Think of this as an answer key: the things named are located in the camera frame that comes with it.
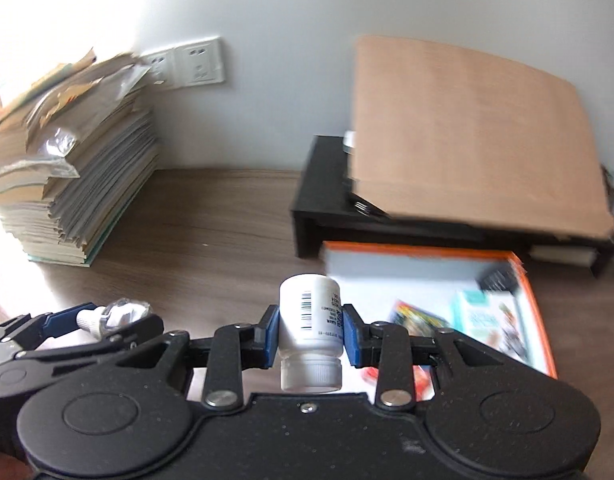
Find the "brown cardboard sheet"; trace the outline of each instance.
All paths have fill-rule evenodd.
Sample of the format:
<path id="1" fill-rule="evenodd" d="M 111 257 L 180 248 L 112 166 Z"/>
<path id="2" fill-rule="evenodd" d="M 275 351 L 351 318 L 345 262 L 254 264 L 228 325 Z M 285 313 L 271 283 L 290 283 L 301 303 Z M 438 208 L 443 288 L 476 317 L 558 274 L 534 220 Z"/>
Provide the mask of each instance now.
<path id="1" fill-rule="evenodd" d="M 357 43 L 354 191 L 394 217 L 605 238 L 613 231 L 573 85 L 430 41 Z"/>

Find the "bottle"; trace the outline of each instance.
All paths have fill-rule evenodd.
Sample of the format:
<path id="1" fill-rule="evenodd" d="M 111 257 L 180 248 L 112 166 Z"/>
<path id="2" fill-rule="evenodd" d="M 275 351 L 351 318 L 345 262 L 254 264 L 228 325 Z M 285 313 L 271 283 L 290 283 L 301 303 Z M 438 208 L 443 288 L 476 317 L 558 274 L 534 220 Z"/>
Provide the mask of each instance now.
<path id="1" fill-rule="evenodd" d="M 114 330 L 147 317 L 150 313 L 149 303 L 122 298 L 94 310 L 81 310 L 76 314 L 76 323 L 82 330 L 101 340 Z"/>
<path id="2" fill-rule="evenodd" d="M 322 394 L 342 387 L 343 313 L 338 283 L 300 274 L 280 285 L 280 387 Z"/>

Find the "power outlet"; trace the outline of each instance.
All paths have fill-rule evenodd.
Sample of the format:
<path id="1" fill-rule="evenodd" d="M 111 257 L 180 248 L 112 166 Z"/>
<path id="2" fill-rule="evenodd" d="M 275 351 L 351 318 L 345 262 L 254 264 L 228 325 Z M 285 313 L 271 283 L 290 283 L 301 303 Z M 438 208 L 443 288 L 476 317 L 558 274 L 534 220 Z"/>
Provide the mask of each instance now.
<path id="1" fill-rule="evenodd" d="M 177 88 L 176 57 L 173 49 L 143 54 L 140 58 L 149 66 L 146 77 L 152 83 L 153 89 L 171 90 Z"/>
<path id="2" fill-rule="evenodd" d="M 206 85 L 224 81 L 220 38 L 189 43 L 176 48 L 182 86 Z"/>

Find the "white bottle behind cardboard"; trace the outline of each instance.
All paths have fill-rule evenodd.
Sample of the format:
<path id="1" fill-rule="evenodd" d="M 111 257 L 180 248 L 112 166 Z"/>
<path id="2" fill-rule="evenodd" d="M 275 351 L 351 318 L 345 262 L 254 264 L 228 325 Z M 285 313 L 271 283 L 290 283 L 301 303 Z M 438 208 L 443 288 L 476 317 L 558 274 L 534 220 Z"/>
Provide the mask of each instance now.
<path id="1" fill-rule="evenodd" d="M 284 391 L 322 394 L 342 387 L 343 314 L 334 280 L 300 274 L 282 282 L 278 351 Z"/>

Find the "barcode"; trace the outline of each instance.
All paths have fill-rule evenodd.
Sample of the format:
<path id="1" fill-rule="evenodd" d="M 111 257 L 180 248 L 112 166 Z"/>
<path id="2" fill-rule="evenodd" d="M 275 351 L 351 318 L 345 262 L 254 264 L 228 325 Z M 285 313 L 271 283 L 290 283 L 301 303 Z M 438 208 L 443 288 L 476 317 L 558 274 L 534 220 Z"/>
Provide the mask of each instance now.
<path id="1" fill-rule="evenodd" d="M 302 293 L 300 303 L 300 329 L 311 330 L 311 291 Z"/>

